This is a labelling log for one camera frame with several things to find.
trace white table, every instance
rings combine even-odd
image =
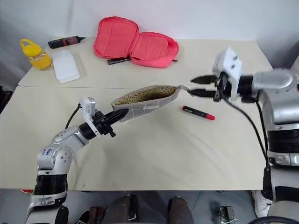
[[[36,155],[61,131],[81,96],[110,102],[132,90],[17,87],[0,116],[0,188],[33,188]],[[183,105],[216,116],[210,121]],[[254,105],[242,104],[260,129]],[[83,123],[80,113],[71,125]],[[261,189],[264,158],[248,121],[224,102],[179,97],[159,110],[114,125],[116,137],[94,138],[73,162],[71,190]]]
[[[96,57],[93,52],[94,38],[87,38],[79,44],[50,49],[53,52],[70,50],[78,65],[81,77],[61,84],[55,77],[54,70],[40,72],[32,68],[19,82],[20,86],[39,87],[92,87],[92,88],[129,88],[139,89],[149,85],[189,85],[189,81],[199,75],[210,74],[217,54],[226,46],[235,49],[243,60],[245,74],[271,68],[264,54],[255,41],[225,40],[177,40],[179,61],[168,68],[156,69],[123,62],[108,65],[106,58]]]

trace red marker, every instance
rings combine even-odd
[[[182,107],[182,110],[183,110],[183,111],[186,111],[186,112],[188,112],[188,113],[192,113],[192,114],[195,114],[195,115],[197,115],[197,116],[200,116],[200,117],[209,119],[209,120],[215,120],[215,116],[213,116],[213,115],[211,115],[211,114],[209,114],[209,113],[205,113],[205,112],[202,112],[202,111],[193,109],[193,108],[188,107],[188,106],[183,106],[183,107]]]

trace pink pouch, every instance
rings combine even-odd
[[[135,64],[166,68],[178,53],[178,43],[163,34],[139,33],[133,21],[113,16],[100,21],[93,49],[96,56],[130,56]]]

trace white wall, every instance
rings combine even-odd
[[[30,67],[21,38],[45,47],[54,36],[96,36],[112,15],[173,38],[257,40],[274,67],[299,52],[299,0],[0,0],[1,81],[14,86]]]

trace gray floor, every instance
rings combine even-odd
[[[167,204],[173,196],[183,197],[189,204],[196,224],[217,224],[213,215],[219,206],[232,206],[238,224],[256,218],[248,191],[137,191],[137,192],[76,192],[70,191],[64,203],[69,208],[69,223],[74,224],[91,206],[107,207],[122,195],[137,195],[140,221],[166,224]],[[19,190],[0,189],[0,224],[22,224],[29,196]]]

